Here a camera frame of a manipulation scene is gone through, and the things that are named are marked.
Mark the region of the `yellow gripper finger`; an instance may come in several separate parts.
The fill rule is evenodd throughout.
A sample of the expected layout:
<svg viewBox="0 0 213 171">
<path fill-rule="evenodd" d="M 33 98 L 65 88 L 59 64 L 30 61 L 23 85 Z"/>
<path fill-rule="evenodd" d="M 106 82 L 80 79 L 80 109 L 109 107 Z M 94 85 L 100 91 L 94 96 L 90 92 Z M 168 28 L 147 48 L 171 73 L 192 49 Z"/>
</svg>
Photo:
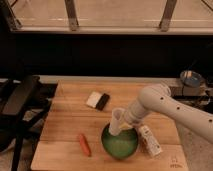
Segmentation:
<svg viewBox="0 0 213 171">
<path fill-rule="evenodd" d="M 123 130 L 129 130 L 132 128 L 131 125 L 129 125 L 128 123 L 122 123 L 119 128 L 123 131 Z"/>
</svg>

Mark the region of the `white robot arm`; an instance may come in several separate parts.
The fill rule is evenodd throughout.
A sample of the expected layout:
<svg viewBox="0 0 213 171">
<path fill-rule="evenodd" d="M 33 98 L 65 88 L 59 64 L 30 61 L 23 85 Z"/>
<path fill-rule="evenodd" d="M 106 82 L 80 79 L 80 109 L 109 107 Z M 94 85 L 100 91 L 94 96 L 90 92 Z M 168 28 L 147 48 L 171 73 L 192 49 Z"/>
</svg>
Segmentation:
<svg viewBox="0 0 213 171">
<path fill-rule="evenodd" d="M 126 130 L 140 124 L 151 111 L 166 115 L 213 144 L 213 114 L 173 99 L 166 84 L 143 87 L 124 111 L 119 128 Z"/>
</svg>

